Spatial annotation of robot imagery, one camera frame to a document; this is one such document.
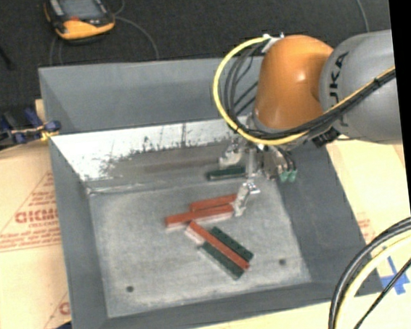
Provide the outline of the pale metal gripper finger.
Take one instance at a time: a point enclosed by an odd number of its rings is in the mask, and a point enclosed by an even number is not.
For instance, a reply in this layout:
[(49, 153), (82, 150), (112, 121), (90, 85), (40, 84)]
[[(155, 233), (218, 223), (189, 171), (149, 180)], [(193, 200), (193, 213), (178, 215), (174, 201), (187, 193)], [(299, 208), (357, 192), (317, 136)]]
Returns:
[(260, 189), (253, 180), (243, 182), (237, 191), (236, 198), (232, 204), (235, 216), (242, 216), (248, 206), (248, 201), (260, 194)]
[(243, 154), (243, 146), (239, 139), (232, 139), (219, 157), (220, 167), (226, 168), (237, 165)]

